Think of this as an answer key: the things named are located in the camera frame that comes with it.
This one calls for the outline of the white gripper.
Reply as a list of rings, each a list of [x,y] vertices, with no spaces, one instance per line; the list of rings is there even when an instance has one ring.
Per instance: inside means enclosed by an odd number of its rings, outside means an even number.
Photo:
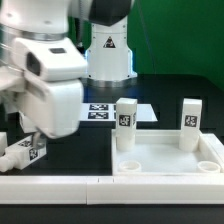
[[[16,107],[47,137],[56,139],[78,129],[83,97],[79,79],[49,82],[26,72],[25,91],[16,97]],[[41,132],[32,136],[35,149],[46,145]]]

